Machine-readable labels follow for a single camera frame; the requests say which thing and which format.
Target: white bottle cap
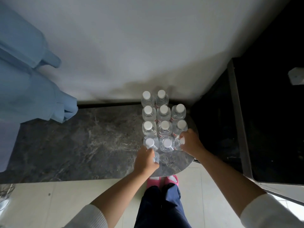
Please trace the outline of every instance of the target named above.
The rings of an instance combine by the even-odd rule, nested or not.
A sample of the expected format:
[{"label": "white bottle cap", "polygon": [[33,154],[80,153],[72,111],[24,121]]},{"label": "white bottle cap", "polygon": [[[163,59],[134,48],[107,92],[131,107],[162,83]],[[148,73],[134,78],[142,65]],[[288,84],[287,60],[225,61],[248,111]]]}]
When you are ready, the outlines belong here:
[{"label": "white bottle cap", "polygon": [[147,140],[146,140],[146,145],[147,145],[148,147],[153,146],[153,145],[154,145],[154,140],[153,140],[153,138],[147,138]]},{"label": "white bottle cap", "polygon": [[185,138],[184,138],[184,137],[182,137],[182,138],[180,139],[180,143],[181,143],[182,145],[185,144]]},{"label": "white bottle cap", "polygon": [[152,129],[152,127],[153,127],[152,122],[145,122],[145,123],[143,124],[143,127],[144,127],[146,130]]},{"label": "white bottle cap", "polygon": [[186,123],[185,120],[180,120],[180,121],[178,121],[178,123],[177,123],[177,127],[178,127],[180,130],[184,129],[184,128],[186,127],[186,125],[187,125],[187,123]]},{"label": "white bottle cap", "polygon": [[185,106],[184,106],[183,104],[178,104],[178,105],[176,106],[176,111],[177,111],[178,113],[182,113],[182,112],[184,112],[184,110],[185,110]]},{"label": "white bottle cap", "polygon": [[166,92],[164,90],[160,90],[158,93],[157,93],[158,97],[159,98],[164,98],[165,95],[166,95]]},{"label": "white bottle cap", "polygon": [[159,110],[162,114],[168,113],[168,107],[166,105],[162,105]]},{"label": "white bottle cap", "polygon": [[146,100],[150,99],[150,97],[151,97],[151,94],[149,91],[144,91],[142,94],[143,94],[143,98]]},{"label": "white bottle cap", "polygon": [[152,114],[152,107],[147,105],[145,108],[143,108],[144,112],[146,114]]},{"label": "white bottle cap", "polygon": [[168,121],[162,121],[162,122],[161,122],[161,128],[162,128],[163,130],[169,129],[169,122],[168,122]]},{"label": "white bottle cap", "polygon": [[171,141],[171,139],[169,139],[169,138],[164,139],[164,140],[163,140],[163,146],[166,147],[166,148],[171,147],[171,146],[172,146],[172,141]]}]

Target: blue clothing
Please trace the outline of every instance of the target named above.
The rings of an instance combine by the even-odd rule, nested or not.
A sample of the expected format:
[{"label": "blue clothing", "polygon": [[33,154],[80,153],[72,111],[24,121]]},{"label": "blue clothing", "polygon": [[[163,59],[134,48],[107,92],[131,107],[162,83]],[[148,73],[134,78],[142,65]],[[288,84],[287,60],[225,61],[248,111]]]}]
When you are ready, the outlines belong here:
[{"label": "blue clothing", "polygon": [[191,228],[180,195],[173,183],[165,185],[162,191],[157,186],[148,188],[141,199],[134,228]]}]

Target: person's left hand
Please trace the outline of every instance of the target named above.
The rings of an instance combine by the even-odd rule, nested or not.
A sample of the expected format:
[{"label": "person's left hand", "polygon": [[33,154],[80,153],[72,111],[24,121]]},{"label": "person's left hand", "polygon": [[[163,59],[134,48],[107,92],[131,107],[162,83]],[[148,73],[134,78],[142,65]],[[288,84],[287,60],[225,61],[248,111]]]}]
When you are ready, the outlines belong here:
[{"label": "person's left hand", "polygon": [[153,161],[155,154],[152,148],[147,150],[147,147],[142,145],[137,152],[134,164],[134,172],[151,176],[155,170],[159,168],[159,164]]}]

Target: forearm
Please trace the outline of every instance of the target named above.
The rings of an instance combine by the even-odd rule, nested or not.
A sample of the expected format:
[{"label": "forearm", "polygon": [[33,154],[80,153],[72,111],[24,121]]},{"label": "forearm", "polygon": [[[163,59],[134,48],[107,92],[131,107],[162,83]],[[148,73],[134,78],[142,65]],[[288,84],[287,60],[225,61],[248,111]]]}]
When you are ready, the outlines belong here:
[{"label": "forearm", "polygon": [[98,196],[92,205],[103,213],[108,227],[114,228],[131,199],[149,174],[132,172]]},{"label": "forearm", "polygon": [[205,167],[239,217],[249,203],[266,193],[206,149],[199,150],[196,158]]}]

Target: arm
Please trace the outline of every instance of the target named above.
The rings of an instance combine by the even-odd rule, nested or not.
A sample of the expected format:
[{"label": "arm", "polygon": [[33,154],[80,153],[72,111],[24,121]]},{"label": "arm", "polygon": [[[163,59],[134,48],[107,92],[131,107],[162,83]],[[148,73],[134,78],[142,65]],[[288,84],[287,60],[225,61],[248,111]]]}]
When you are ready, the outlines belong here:
[{"label": "arm", "polygon": [[251,180],[207,151],[192,129],[182,132],[180,137],[185,138],[185,144],[181,145],[183,151],[205,167],[238,217],[255,198],[266,194]]},{"label": "arm", "polygon": [[158,163],[153,162],[153,157],[154,151],[142,146],[137,153],[134,171],[91,202],[100,209],[109,228],[116,226],[137,190],[159,167]]}]

